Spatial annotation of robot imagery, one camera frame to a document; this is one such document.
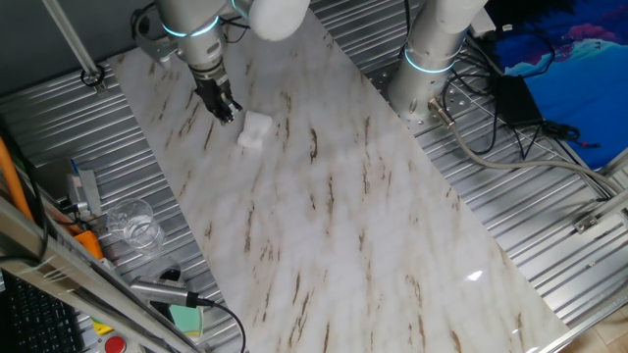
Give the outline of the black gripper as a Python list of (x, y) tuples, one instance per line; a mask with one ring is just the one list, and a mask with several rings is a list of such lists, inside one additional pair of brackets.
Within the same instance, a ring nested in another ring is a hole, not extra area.
[(212, 70), (191, 69), (196, 88), (195, 93), (201, 98), (206, 109), (212, 113), (221, 125), (227, 125), (242, 111), (242, 106), (228, 97), (229, 80), (224, 68)]

